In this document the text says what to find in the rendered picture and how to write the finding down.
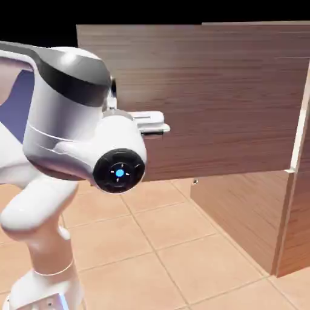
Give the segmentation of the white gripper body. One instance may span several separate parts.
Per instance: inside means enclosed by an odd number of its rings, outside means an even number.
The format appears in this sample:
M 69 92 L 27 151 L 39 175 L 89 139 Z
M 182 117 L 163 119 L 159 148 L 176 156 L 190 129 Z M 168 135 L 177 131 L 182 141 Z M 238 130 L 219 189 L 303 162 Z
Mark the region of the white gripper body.
M 160 111 L 131 112 L 142 135 L 163 135 L 170 131 L 170 126 L 165 123 L 164 115 Z

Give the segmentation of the small brown wooden cabinet door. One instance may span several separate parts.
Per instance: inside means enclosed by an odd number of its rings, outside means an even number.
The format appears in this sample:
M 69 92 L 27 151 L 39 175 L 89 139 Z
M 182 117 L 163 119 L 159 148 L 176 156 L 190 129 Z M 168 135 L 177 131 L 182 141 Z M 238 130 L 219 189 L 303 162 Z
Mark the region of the small brown wooden cabinet door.
M 266 272 L 277 269 L 292 170 L 198 178 L 191 198 Z

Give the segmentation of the brown wooden cabinet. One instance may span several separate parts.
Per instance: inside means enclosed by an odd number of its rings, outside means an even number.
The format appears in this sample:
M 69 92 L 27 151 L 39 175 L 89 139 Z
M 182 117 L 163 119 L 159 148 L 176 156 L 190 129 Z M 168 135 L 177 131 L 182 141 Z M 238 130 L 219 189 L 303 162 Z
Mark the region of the brown wooden cabinet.
M 310 55 L 291 164 L 294 179 L 280 244 L 277 269 L 281 277 L 310 266 Z

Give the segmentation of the large brown wooden cabinet door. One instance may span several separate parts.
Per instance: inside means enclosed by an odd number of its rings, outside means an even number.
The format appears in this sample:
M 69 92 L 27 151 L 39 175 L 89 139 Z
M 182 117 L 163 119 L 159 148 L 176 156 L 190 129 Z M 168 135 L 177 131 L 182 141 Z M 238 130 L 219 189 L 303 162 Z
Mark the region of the large brown wooden cabinet door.
M 161 111 L 146 180 L 288 169 L 310 62 L 310 22 L 78 25 L 126 111 Z

